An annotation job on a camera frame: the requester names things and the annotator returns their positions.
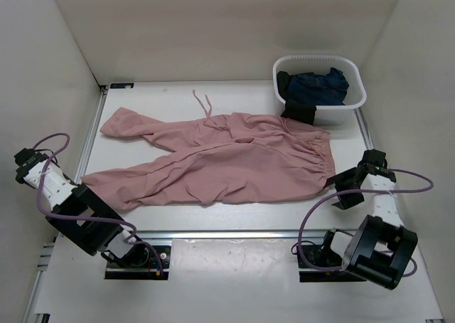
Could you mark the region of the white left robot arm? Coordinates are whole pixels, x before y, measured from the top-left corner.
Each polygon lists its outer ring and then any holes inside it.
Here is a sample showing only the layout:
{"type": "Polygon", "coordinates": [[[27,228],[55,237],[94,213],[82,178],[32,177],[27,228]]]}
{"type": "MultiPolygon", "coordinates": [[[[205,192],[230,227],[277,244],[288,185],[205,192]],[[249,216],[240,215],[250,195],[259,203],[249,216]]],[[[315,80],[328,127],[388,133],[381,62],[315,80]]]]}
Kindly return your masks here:
{"type": "Polygon", "coordinates": [[[136,228],[122,219],[84,184],[76,184],[39,149],[24,148],[14,155],[16,181],[37,190],[38,210],[58,232],[87,254],[100,254],[120,268],[138,268],[156,261],[153,246],[136,235],[136,228]]]}

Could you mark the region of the pink trousers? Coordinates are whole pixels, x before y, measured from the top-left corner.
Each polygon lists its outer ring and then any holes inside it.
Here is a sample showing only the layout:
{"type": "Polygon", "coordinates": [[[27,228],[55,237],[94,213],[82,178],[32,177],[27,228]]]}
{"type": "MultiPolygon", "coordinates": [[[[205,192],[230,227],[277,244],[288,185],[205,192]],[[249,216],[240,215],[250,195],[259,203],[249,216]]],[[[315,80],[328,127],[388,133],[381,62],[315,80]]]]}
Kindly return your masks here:
{"type": "Polygon", "coordinates": [[[336,172],[330,134],[277,115],[234,112],[162,122],[119,108],[101,127],[109,138],[145,139],[166,155],[82,182],[117,211],[140,206],[305,201],[336,172]]]}

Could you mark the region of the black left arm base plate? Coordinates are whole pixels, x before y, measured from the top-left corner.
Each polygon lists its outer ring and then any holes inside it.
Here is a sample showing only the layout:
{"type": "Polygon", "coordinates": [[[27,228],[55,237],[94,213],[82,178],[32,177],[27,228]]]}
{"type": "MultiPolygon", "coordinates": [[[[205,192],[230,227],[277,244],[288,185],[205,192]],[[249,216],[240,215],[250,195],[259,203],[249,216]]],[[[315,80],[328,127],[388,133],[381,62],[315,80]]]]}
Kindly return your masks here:
{"type": "Polygon", "coordinates": [[[170,240],[153,240],[150,247],[133,247],[125,256],[118,258],[110,251],[101,256],[106,260],[106,280],[167,280],[171,263],[170,240]]]}

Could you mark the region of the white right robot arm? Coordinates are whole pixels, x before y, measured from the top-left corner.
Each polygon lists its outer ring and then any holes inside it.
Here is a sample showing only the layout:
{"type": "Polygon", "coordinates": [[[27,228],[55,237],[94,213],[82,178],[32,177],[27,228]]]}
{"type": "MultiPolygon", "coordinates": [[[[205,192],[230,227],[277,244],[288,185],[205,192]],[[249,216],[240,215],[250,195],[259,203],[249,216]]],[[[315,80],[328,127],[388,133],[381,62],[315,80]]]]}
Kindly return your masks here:
{"type": "Polygon", "coordinates": [[[338,229],[326,233],[319,257],[326,265],[339,264],[343,272],[371,281],[388,290],[395,289],[417,246],[417,234],[406,229],[398,218],[391,191],[396,176],[387,170],[386,153],[370,149],[356,167],[336,174],[326,181],[337,192],[360,189],[378,194],[368,202],[372,213],[367,215],[355,234],[338,229]]]}

